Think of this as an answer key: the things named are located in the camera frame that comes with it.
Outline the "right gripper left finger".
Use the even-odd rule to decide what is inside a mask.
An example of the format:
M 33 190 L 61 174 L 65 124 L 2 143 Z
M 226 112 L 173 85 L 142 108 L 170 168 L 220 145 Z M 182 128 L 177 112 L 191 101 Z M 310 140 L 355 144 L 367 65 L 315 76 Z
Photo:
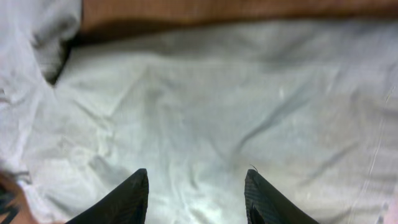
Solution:
M 138 169 L 103 199 L 67 224 L 144 224 L 148 195 L 147 170 Z

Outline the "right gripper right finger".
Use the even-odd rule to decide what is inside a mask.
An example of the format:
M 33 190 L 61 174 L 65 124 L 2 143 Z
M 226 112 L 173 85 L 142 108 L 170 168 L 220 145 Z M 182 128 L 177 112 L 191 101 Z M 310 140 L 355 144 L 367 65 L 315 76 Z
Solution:
M 318 224 L 254 169 L 245 177 L 248 224 Z

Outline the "light khaki green pants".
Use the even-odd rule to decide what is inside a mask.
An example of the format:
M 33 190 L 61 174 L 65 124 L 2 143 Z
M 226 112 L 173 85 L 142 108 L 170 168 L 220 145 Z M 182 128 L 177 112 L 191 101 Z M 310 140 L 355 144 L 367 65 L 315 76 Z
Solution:
M 1 170 L 42 223 L 134 171 L 147 223 L 245 223 L 256 168 L 320 223 L 397 222 L 397 22 L 193 28 L 72 49 L 80 1 L 1 2 Z

